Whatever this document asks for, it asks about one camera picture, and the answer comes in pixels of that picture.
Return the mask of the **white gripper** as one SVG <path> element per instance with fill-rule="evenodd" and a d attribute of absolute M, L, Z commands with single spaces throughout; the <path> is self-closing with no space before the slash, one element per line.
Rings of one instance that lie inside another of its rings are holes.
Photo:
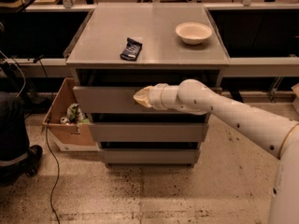
<path fill-rule="evenodd" d="M 153 107 L 154 109 L 165 109 L 162 101 L 162 94 L 166 83 L 159 83 L 155 86 L 147 86 L 134 94 L 134 99 L 144 107 Z"/>

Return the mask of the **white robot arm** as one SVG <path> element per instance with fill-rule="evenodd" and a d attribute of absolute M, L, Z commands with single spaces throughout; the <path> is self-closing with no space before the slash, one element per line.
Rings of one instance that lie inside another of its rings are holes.
<path fill-rule="evenodd" d="M 195 79 L 159 83 L 134 94 L 140 105 L 211 113 L 279 159 L 268 224 L 299 224 L 299 122 L 217 94 Z"/>

